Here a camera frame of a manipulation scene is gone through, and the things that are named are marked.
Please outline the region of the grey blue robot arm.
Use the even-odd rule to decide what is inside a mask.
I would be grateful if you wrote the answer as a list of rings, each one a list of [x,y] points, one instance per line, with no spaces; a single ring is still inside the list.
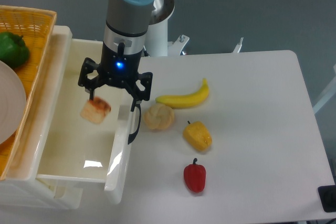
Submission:
[[[85,58],[78,80],[90,100],[103,85],[126,89],[133,109],[149,100],[153,74],[140,74],[138,67],[153,8],[154,0],[108,0],[100,63]]]

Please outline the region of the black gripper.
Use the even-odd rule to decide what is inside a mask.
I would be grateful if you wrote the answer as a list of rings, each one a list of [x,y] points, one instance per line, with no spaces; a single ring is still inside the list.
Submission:
[[[153,78],[151,72],[138,72],[141,55],[141,51],[127,55],[123,42],[118,44],[116,51],[103,44],[100,63],[88,57],[84,59],[78,85],[87,90],[89,100],[94,100],[94,90],[103,85],[125,89],[133,97],[130,111],[137,108],[141,112],[142,100],[150,99]]]

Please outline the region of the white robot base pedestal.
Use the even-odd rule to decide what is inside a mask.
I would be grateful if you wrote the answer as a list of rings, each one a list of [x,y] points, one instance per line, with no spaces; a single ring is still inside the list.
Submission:
[[[174,0],[154,0],[144,47],[151,57],[168,54],[168,20],[175,9]]]

